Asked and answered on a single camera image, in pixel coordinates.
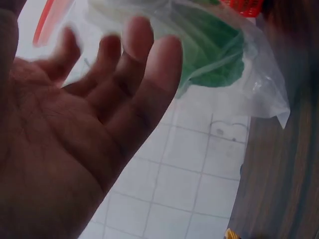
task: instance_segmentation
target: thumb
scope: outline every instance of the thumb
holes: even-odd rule
[[[8,78],[16,54],[19,34],[17,19],[25,2],[0,0],[0,90]]]

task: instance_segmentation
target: plastic bag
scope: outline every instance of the plastic bag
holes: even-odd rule
[[[166,34],[181,38],[184,64],[177,93],[180,100],[199,107],[209,104],[214,113],[222,111],[224,115],[277,116],[285,127],[290,114],[285,82],[265,36],[223,4],[200,5],[189,0],[76,1],[66,19],[84,35],[84,45],[90,46],[87,59],[92,62],[97,52],[97,48],[92,50],[97,45],[93,42],[102,34],[121,33],[124,22],[136,14],[150,18],[155,38]],[[96,29],[86,20],[101,32],[92,33]],[[192,97],[197,88],[201,94]]]

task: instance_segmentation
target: tiled floor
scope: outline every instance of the tiled floor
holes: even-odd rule
[[[44,3],[29,0],[19,19],[18,56],[35,58],[53,49],[31,44]],[[88,69],[84,58],[93,59],[94,52],[85,50],[69,82]],[[214,97],[209,89],[191,87],[173,101],[81,239],[223,238],[239,185],[249,118],[213,112]]]

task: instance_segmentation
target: wooden surface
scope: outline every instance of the wooden surface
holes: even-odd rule
[[[266,33],[285,76],[292,108],[252,119],[229,227],[243,239],[319,238],[319,0],[264,4]]]

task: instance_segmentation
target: yellow object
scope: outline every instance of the yellow object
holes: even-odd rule
[[[224,239],[240,239],[240,237],[236,235],[232,230],[227,229]]]

